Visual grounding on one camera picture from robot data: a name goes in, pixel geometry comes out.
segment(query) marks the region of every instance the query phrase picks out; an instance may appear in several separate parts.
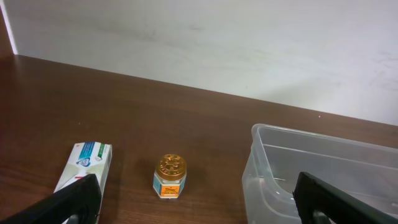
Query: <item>jar label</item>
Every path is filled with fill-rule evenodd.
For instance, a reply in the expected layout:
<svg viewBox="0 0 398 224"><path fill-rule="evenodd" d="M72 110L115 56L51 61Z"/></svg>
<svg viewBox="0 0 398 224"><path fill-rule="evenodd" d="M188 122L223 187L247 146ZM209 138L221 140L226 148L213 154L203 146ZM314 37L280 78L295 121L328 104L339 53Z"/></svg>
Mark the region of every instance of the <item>jar label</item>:
<svg viewBox="0 0 398 224"><path fill-rule="evenodd" d="M162 185L162 191L160 196L162 197L178 197L178 193L180 192L180 186L172 186L172 185Z"/></svg>

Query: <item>plastic bin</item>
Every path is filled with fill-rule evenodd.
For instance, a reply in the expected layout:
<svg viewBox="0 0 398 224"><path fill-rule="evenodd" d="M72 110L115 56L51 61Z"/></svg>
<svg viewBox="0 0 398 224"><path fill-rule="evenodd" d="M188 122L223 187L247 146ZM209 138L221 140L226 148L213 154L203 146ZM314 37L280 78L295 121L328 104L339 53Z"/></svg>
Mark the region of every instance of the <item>plastic bin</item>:
<svg viewBox="0 0 398 224"><path fill-rule="evenodd" d="M398 218L398 149L256 124L243 173L249 224L301 223L293 199L306 171Z"/></svg>

